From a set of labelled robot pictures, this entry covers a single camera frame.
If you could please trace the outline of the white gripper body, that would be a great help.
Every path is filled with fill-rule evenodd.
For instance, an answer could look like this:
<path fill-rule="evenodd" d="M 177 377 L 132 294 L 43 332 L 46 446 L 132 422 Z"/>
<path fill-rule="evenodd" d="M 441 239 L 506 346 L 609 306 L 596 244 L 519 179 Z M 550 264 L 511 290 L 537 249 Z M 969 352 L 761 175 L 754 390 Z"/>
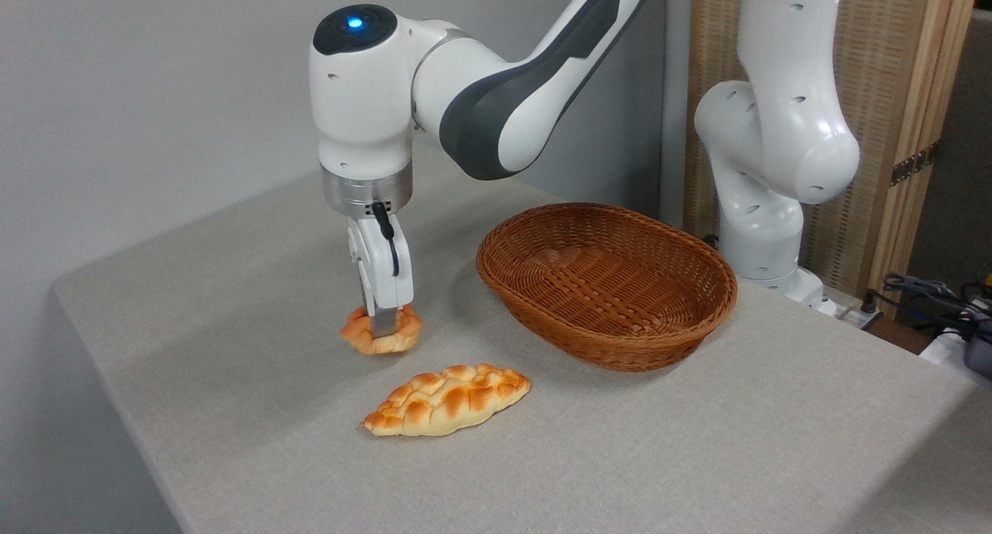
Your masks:
<path fill-rule="evenodd" d="M 376 219 L 350 219 L 350 252 L 357 262 L 363 298 L 371 315 L 374 307 L 401 308 L 414 298 L 411 252 L 399 219 L 387 216 L 393 236 L 387 238 Z"/>

